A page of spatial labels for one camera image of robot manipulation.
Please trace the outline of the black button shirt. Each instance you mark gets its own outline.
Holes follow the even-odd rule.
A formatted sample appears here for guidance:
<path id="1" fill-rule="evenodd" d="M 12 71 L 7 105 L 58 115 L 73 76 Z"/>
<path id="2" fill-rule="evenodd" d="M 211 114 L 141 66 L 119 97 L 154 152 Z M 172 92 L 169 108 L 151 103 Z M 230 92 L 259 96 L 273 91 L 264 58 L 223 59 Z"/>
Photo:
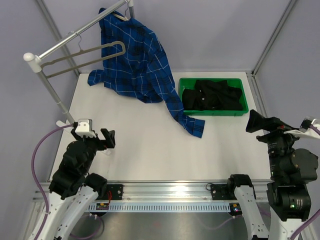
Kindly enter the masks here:
<path id="1" fill-rule="evenodd" d="M 185 110 L 195 111 L 242 111 L 240 88 L 228 85 L 226 80 L 196 80 L 193 89 L 185 89 L 182 103 Z"/>

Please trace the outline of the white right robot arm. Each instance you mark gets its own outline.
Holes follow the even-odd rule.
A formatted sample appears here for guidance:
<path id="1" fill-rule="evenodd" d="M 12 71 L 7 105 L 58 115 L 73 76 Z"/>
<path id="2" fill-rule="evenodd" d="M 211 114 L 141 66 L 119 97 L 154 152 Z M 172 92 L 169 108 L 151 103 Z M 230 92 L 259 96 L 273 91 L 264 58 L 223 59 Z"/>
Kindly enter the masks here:
<path id="1" fill-rule="evenodd" d="M 226 193 L 239 203 L 248 239 L 296 240 L 320 214 L 309 216 L 312 202 L 307 189 L 307 184 L 318 178 L 319 158 L 307 149 L 294 149 L 293 145 L 301 138 L 319 139 L 320 120 L 307 116 L 300 127 L 295 128 L 277 117 L 264 117 L 251 110 L 245 130 L 267 132 L 256 139 L 268 147 L 271 181 L 266 194 L 270 227 L 263 221 L 254 186 L 247 174 L 232 174 L 227 180 Z"/>

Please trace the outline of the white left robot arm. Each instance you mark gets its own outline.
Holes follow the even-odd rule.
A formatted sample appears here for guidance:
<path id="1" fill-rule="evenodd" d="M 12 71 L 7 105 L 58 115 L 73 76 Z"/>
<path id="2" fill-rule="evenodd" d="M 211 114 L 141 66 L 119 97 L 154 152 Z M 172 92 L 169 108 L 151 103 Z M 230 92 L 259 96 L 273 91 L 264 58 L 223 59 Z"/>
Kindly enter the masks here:
<path id="1" fill-rule="evenodd" d="M 66 240 L 89 205 L 95 200 L 112 199 L 107 179 L 89 169 L 98 151 L 116 146 L 115 131 L 101 130 L 104 139 L 94 131 L 71 134 L 75 138 L 63 154 L 57 171 L 53 174 L 46 194 L 40 184 L 38 188 L 44 199 L 44 210 L 30 234 L 31 240 Z"/>

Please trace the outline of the blue plaid shirt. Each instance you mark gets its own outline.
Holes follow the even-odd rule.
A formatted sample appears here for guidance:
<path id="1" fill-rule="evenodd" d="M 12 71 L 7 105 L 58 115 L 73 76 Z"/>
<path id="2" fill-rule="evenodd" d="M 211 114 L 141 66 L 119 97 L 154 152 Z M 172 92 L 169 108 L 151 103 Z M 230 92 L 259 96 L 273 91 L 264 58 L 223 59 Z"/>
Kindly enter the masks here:
<path id="1" fill-rule="evenodd" d="M 146 104 L 165 102 L 172 118 L 189 134 L 201 138 L 205 121 L 184 114 L 163 46 L 156 34 L 138 20 L 121 20 L 113 14 L 99 21 L 101 44 L 123 42 L 125 53 L 104 60 L 102 69 L 90 72 L 89 86 L 104 87 Z"/>

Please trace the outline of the wooden hanger of blue shirt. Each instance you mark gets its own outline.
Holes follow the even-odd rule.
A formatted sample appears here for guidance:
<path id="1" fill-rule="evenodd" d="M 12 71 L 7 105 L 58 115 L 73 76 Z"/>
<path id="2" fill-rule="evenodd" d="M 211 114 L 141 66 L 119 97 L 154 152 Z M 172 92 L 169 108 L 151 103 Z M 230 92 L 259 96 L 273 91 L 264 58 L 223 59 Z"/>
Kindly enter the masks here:
<path id="1" fill-rule="evenodd" d="M 135 13 L 132 9 L 132 6 L 127 6 L 127 9 L 124 11 L 124 15 L 121 15 L 117 12 L 112 12 L 112 15 L 118 18 L 121 21 L 129 21 L 130 19 L 133 19 L 135 17 Z"/>

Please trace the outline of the silver clothes rack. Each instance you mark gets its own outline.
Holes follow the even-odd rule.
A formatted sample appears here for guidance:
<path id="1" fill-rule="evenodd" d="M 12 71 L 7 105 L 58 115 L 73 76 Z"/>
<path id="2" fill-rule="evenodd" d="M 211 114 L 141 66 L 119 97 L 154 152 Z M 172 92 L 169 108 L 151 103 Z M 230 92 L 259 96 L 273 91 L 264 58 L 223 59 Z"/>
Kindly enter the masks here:
<path id="1" fill-rule="evenodd" d="M 85 25 L 81 26 L 80 28 L 78 28 L 75 31 L 69 32 L 64 37 L 61 36 L 58 28 L 56 27 L 56 24 L 55 24 L 53 18 L 51 17 L 51 14 L 50 14 L 45 2 L 43 0 L 37 0 L 35 3 L 39 8 L 40 13 L 44 16 L 44 20 L 48 24 L 49 29 L 50 29 L 51 33 L 53 34 L 53 36 L 55 37 L 55 39 L 57 40 L 57 42 L 56 42 L 56 44 L 54 46 L 52 46 L 51 48 L 49 48 L 45 52 L 41 53 L 40 55 L 35 55 L 35 54 L 31 53 L 31 52 L 27 52 L 27 53 L 25 53 L 23 55 L 23 59 L 29 65 L 31 70 L 38 76 L 38 78 L 41 80 L 43 85 L 46 87 L 47 91 L 50 93 L 50 95 L 54 99 L 55 103 L 60 108 L 61 112 L 65 115 L 67 121 L 70 124 L 73 124 L 73 123 L 75 123 L 74 118 L 72 117 L 72 115 L 70 114 L 70 111 L 67 109 L 65 104 L 62 102 L 62 100 L 60 99 L 60 97 L 58 96 L 56 91 L 54 90 L 53 86 L 50 84 L 49 78 L 53 78 L 53 77 L 65 74 L 65 73 L 70 72 L 70 71 L 73 71 L 77 75 L 79 75 L 80 74 L 80 71 L 79 71 L 80 68 L 86 67 L 88 65 L 92 65 L 92 64 L 97 63 L 97 62 L 101 62 L 103 60 L 107 60 L 107 59 L 111 59 L 111 58 L 123 55 L 126 52 L 126 50 L 125 50 L 124 43 L 121 42 L 121 41 L 114 41 L 112 43 L 99 45 L 97 47 L 92 47 L 92 48 L 89 48 L 89 49 L 86 49 L 86 50 L 80 48 L 78 52 L 73 53 L 73 54 L 70 53 L 70 51 L 66 47 L 66 45 L 67 45 L 67 43 L 69 43 L 70 41 L 75 39 L 76 37 L 81 37 L 82 33 L 84 33 L 89 28 L 93 27 L 100 20 L 102 20 L 105 16 L 107 16 L 109 14 L 113 14 L 117 9 L 119 9 L 123 5 L 127 6 L 127 9 L 129 10 L 129 13 L 130 13 L 130 17 L 134 18 L 135 17 L 134 3 L 133 3 L 132 0 L 119 0 L 118 2 L 116 2 L 115 4 L 113 4 L 112 6 L 107 8 L 106 10 L 102 11 L 101 13 L 99 13 L 95 18 L 90 20 L 88 23 L 86 23 Z M 99 50 L 99 49 L 113 47 L 115 45 L 121 46 L 121 51 L 119 53 L 116 53 L 116 54 L 113 54 L 113 55 L 107 55 L 105 57 L 101 57 L 101 58 L 98 58 L 98 59 L 95 59 L 95 60 L 92 60 L 92 61 L 88 61 L 88 62 L 85 62 L 85 63 L 80 64 L 80 65 L 76 65 L 76 63 L 74 61 L 74 57 L 81 56 L 81 55 L 84 55 L 84 54 L 87 54 L 87 53 L 90 53 L 90 52 L 93 52 L 93 51 L 96 51 L 96 50 Z M 59 49 L 62 49 L 64 57 L 52 60 L 50 62 L 43 62 L 43 60 L 46 57 L 48 57 L 49 55 L 51 55 L 52 53 L 54 53 L 55 51 L 57 51 Z M 59 71 L 59 72 L 56 72 L 56 73 L 53 73 L 51 75 L 45 75 L 45 73 L 43 72 L 43 68 L 44 67 L 50 66 L 50 65 L 54 65 L 55 63 L 58 63 L 58 62 L 61 62 L 61 61 L 67 61 L 68 64 L 70 65 L 70 68 L 62 70 L 62 71 Z"/>

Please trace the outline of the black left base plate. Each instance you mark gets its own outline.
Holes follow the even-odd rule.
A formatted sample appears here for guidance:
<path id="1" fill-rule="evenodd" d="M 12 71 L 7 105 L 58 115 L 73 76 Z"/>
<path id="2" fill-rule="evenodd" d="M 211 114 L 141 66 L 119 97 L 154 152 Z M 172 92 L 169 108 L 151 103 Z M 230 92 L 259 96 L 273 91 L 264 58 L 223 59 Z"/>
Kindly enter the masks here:
<path id="1" fill-rule="evenodd" d="M 124 185 L 123 184 L 107 184 L 106 191 L 99 200 L 121 201 L 123 199 Z"/>

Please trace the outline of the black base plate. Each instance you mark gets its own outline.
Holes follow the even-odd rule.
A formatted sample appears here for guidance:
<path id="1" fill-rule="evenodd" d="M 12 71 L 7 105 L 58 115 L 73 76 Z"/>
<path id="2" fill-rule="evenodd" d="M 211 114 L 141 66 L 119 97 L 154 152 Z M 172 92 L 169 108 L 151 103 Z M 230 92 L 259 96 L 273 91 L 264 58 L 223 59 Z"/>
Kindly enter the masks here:
<path id="1" fill-rule="evenodd" d="M 205 189 L 210 192 L 211 197 L 213 200 L 236 200 L 232 189 L 228 187 L 227 184 L 214 184 L 214 183 L 207 183 L 205 185 Z"/>
<path id="2" fill-rule="evenodd" d="M 121 201 L 123 199 L 124 185 L 123 184 L 107 184 L 106 191 L 99 200 Z"/>

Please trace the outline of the aluminium mounting rail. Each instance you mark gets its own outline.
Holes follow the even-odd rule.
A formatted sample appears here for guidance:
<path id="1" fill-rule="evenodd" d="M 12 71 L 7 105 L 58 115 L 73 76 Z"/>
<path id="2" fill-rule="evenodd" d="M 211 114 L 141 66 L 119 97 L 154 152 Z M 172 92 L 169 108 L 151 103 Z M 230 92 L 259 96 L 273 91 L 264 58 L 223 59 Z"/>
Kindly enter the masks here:
<path id="1" fill-rule="evenodd" d="M 107 184 L 122 184 L 122 200 L 112 203 L 195 203 L 234 202 L 235 200 L 213 200 L 206 190 L 207 183 L 226 184 L 214 180 L 178 181 L 109 181 Z"/>

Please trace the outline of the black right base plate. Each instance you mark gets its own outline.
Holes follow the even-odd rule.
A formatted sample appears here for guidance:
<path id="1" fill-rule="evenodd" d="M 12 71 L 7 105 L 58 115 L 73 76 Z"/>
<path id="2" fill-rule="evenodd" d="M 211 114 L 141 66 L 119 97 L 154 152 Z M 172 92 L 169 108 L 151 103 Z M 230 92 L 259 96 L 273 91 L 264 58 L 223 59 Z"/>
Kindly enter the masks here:
<path id="1" fill-rule="evenodd" d="M 236 200 L 232 189 L 228 187 L 227 184 L 214 184 L 214 183 L 207 183 L 205 185 L 205 189 L 210 192 L 211 197 L 213 200 Z"/>

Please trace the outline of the aluminium frame post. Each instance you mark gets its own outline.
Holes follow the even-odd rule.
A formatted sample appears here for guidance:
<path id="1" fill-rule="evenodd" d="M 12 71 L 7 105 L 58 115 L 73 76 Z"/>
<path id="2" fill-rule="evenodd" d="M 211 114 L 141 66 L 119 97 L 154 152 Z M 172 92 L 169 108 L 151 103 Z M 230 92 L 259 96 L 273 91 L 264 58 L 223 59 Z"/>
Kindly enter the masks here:
<path id="1" fill-rule="evenodd" d="M 288 18 L 290 17 L 291 13 L 293 12 L 294 8 L 296 7 L 299 0 L 290 0 L 288 4 L 286 5 L 280 19 L 278 20 L 270 38 L 268 39 L 268 42 L 266 46 L 264 47 L 260 57 L 258 58 L 258 61 L 256 62 L 253 70 L 251 71 L 251 74 L 253 77 L 255 77 L 261 68 L 262 64 L 264 63 L 266 57 L 268 56 L 269 52 L 271 51 L 273 45 L 275 44 L 278 36 L 280 35 L 283 27 L 285 26 Z"/>

